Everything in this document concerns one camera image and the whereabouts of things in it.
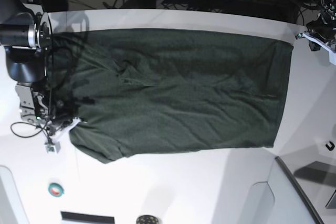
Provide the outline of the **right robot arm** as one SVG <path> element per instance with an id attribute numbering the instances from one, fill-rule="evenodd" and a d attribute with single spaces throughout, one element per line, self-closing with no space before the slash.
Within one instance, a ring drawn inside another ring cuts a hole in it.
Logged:
<path id="1" fill-rule="evenodd" d="M 54 88 L 46 73 L 53 56 L 53 29 L 48 13 L 65 10 L 67 0 L 1 0 L 1 54 L 9 78 L 1 76 L 1 128 L 9 124 L 14 95 L 9 80 L 17 82 L 20 116 L 32 125 L 64 127 L 81 120 L 71 108 L 52 97 Z"/>

